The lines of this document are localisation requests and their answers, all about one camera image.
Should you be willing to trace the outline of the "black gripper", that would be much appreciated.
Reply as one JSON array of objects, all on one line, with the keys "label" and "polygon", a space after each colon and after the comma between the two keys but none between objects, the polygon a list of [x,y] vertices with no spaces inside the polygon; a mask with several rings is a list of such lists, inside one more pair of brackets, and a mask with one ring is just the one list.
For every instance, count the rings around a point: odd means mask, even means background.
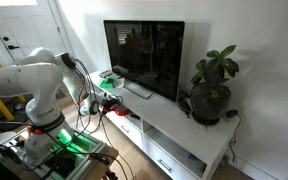
[{"label": "black gripper", "polygon": [[107,113],[115,110],[120,104],[121,101],[118,98],[105,98],[101,102],[93,101],[90,105],[89,112],[91,115],[95,115],[99,111],[99,108],[102,108],[102,111]]}]

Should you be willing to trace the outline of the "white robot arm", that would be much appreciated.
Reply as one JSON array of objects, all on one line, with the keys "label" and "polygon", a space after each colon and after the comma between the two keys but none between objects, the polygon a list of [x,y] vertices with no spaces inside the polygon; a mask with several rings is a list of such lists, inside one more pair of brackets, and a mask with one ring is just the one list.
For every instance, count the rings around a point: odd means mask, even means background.
[{"label": "white robot arm", "polygon": [[68,53],[55,55],[40,47],[16,63],[0,68],[0,97],[33,96],[26,105],[32,125],[20,155],[29,166],[46,161],[56,151],[79,152],[73,140],[83,134],[68,125],[55,99],[62,85],[68,88],[73,100],[79,98],[83,81],[76,73],[76,60]]}]

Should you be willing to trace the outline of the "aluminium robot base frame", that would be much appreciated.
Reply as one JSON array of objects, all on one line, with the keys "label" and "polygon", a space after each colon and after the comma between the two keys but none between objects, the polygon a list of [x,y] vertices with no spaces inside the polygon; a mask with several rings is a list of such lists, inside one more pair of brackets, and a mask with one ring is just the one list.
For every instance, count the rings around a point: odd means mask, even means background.
[{"label": "aluminium robot base frame", "polygon": [[16,155],[27,170],[32,170],[41,180],[79,180],[101,164],[107,167],[109,158],[104,154],[106,145],[87,134],[64,130],[46,145],[39,160],[33,160],[24,147],[15,148]]}]

